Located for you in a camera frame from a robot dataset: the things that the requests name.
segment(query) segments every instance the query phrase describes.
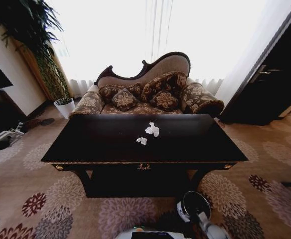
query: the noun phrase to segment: tissue paper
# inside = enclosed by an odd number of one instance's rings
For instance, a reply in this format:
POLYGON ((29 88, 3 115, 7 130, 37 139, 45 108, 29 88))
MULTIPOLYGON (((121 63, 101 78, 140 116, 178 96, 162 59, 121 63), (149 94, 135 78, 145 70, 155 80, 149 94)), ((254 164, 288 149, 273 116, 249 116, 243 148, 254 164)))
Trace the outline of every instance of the tissue paper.
POLYGON ((147 139, 143 138, 143 137, 140 137, 140 138, 136 139, 136 142, 137 143, 141 143, 142 145, 146 145, 147 139))
POLYGON ((154 134, 155 137, 158 137, 160 129, 158 127, 155 127, 154 123, 151 122, 150 127, 148 127, 145 131, 148 134, 154 134))

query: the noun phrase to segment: patterned cushion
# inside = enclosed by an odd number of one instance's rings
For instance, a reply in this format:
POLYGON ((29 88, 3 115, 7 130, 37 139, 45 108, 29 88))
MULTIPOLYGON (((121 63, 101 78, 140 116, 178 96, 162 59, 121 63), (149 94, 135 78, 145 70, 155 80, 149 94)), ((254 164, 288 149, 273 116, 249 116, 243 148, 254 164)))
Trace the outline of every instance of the patterned cushion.
POLYGON ((141 100, 149 102, 161 90, 172 92, 179 98, 181 89, 185 86, 187 76, 183 72, 171 71, 148 82, 141 92, 141 100))
POLYGON ((183 113, 180 108, 172 111, 163 111, 157 107, 153 107, 150 103, 138 102, 135 107, 128 109, 127 111, 120 111, 117 107, 106 104, 102 111, 102 114, 181 114, 183 113))
POLYGON ((104 105, 105 102, 97 92, 88 91, 70 113, 70 117, 81 114, 99 114, 104 105))
POLYGON ((183 88, 181 98, 181 109, 185 113, 210 114, 216 117, 224 108, 223 101, 215 98, 198 82, 193 82, 183 88))
POLYGON ((171 92, 163 90, 157 93, 150 103, 164 111, 172 111, 179 105, 179 100, 171 92))
POLYGON ((112 98, 112 103, 121 111, 127 111, 136 105, 138 100, 126 88, 116 93, 112 98))
MULTIPOLYGON (((112 97, 118 93, 119 90, 123 89, 123 86, 116 86, 116 85, 106 85, 99 89, 100 95, 103 97, 105 102, 110 103, 112 101, 112 97)), ((135 83, 131 86, 126 87, 128 91, 130 91, 134 97, 137 99, 140 98, 141 94, 141 84, 135 83)))
POLYGON ((170 72, 168 75, 170 77, 167 77, 165 89, 180 98, 181 90, 186 85, 187 75, 184 72, 170 72))

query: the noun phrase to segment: white wall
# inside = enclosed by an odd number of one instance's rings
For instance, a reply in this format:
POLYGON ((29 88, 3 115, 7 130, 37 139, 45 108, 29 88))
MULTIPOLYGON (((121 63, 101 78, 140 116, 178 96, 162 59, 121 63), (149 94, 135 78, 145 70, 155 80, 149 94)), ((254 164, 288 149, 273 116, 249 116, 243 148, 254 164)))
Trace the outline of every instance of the white wall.
POLYGON ((29 115, 46 100, 37 80, 29 71, 20 54, 15 51, 14 45, 10 42, 6 48, 5 42, 1 38, 0 68, 13 83, 13 86, 6 87, 4 90, 25 115, 29 115))
POLYGON ((272 37, 291 11, 291 0, 266 0, 260 15, 257 31, 236 66, 225 77, 215 97, 227 105, 243 80, 256 63, 272 37))

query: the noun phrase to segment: upholstered sofa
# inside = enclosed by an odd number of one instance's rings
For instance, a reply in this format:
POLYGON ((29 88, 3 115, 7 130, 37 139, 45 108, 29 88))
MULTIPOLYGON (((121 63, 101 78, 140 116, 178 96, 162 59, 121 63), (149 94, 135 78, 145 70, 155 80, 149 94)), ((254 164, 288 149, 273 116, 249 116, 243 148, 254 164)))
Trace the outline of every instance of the upholstered sofa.
POLYGON ((75 114, 180 113, 208 113, 212 117, 217 117, 223 110, 222 101, 216 99, 200 83, 188 77, 191 65, 188 56, 184 53, 171 52, 152 64, 148 64, 145 60, 142 63, 141 71, 130 78, 116 75, 112 71, 112 66, 106 68, 78 102, 70 118, 75 114), (115 97, 123 91, 125 95, 130 94, 128 102, 131 98, 136 99, 132 107, 122 109, 120 105, 118 106, 115 97), (169 97, 164 98, 168 103, 174 103, 173 108, 169 105, 169 110, 165 110, 166 108, 163 107, 165 103, 160 105, 162 94, 169 95, 171 99, 178 99, 170 101, 169 97))

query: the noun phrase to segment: floral carpet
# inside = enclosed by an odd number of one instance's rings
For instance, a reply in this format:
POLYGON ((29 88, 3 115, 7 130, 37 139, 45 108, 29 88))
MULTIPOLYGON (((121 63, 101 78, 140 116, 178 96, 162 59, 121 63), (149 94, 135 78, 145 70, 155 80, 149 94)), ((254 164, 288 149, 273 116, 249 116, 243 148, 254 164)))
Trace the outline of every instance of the floral carpet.
MULTIPOLYGON (((54 106, 37 119, 46 118, 55 121, 0 151, 0 239, 112 239, 134 225, 184 230, 175 198, 86 198, 77 176, 41 163, 67 124, 54 106)), ((234 239, 291 238, 291 187, 281 184, 291 182, 291 113, 268 126, 218 123, 249 161, 203 178, 212 221, 234 239)))

